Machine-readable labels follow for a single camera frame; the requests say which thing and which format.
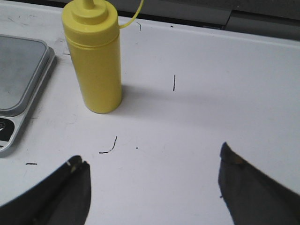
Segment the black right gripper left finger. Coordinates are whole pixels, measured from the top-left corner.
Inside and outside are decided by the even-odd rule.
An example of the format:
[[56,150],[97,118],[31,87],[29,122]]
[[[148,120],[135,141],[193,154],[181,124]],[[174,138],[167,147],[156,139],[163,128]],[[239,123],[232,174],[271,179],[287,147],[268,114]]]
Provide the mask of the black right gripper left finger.
[[90,165],[73,156],[0,208],[2,225],[83,225],[91,203]]

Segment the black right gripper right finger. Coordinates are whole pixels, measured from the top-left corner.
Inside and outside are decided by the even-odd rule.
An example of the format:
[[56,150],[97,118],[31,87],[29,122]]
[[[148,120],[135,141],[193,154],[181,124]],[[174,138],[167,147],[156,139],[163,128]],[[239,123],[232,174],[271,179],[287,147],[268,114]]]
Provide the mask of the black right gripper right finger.
[[223,143],[218,184],[235,225],[298,225],[300,196]]

